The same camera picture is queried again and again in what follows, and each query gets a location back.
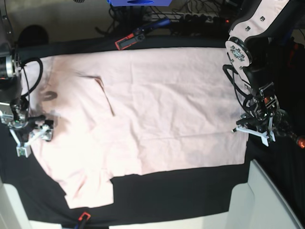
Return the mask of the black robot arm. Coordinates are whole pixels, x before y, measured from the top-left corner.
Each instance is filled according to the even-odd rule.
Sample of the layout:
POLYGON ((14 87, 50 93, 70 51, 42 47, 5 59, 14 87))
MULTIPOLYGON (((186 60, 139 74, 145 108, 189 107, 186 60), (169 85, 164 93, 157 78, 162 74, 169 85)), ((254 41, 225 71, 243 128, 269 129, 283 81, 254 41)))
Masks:
POLYGON ((21 62, 16 51, 13 30, 6 11, 4 0, 0 2, 0 122, 6 125, 20 146, 28 146, 41 138, 51 141, 54 121, 44 115, 30 116, 30 94, 42 78, 43 64, 39 58, 21 62), (29 62, 37 62, 39 77, 34 86, 22 94, 22 75, 29 62))

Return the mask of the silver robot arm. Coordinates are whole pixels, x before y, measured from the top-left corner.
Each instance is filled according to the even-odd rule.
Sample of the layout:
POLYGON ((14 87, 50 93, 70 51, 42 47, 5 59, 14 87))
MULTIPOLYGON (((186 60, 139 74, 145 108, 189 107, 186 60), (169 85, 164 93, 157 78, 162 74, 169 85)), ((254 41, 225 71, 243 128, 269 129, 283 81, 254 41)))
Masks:
POLYGON ((287 60, 280 54, 289 32, 302 17, 302 0, 245 0, 225 42, 230 64, 223 71, 243 110, 236 130, 274 141, 298 140, 276 95, 276 78, 287 60))

